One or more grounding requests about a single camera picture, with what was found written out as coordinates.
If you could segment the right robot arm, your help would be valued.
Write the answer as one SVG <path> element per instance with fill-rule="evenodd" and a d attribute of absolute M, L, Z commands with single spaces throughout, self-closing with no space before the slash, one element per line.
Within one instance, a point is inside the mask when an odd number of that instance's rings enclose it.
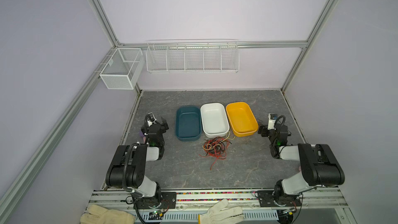
<path fill-rule="evenodd" d="M 269 148 L 274 159 L 300 163 L 298 173 L 276 183 L 274 200 L 284 196 L 298 196 L 317 187 L 339 186 L 345 182 L 343 169 L 329 145 L 288 145 L 289 131 L 284 124 L 276 124 L 274 129 L 261 125 L 258 134 L 269 139 Z"/>

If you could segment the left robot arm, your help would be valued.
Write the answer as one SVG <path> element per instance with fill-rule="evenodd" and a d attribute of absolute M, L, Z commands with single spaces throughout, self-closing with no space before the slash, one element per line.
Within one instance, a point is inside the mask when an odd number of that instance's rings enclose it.
<path fill-rule="evenodd" d="M 142 127 L 145 140 L 131 145 L 118 146 L 107 170 L 105 184 L 121 188 L 134 198 L 161 201 L 160 185 L 145 175 L 146 163 L 163 158 L 165 141 L 163 134 L 169 129 L 162 118 L 147 119 Z"/>

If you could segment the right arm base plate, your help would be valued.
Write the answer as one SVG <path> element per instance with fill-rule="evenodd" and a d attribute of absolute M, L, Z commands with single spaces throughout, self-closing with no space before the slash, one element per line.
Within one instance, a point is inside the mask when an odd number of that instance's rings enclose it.
<path fill-rule="evenodd" d="M 259 200 L 261 207 L 300 207 L 302 202 L 300 196 L 275 196 L 274 190 L 258 190 L 255 197 Z"/>

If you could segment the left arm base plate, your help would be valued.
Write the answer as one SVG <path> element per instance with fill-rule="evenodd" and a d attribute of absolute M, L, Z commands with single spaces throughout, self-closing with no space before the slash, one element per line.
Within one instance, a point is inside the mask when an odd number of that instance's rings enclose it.
<path fill-rule="evenodd" d="M 138 209 L 174 209 L 177 203 L 177 193 L 174 191 L 155 194 L 151 198 L 140 198 L 135 200 Z"/>

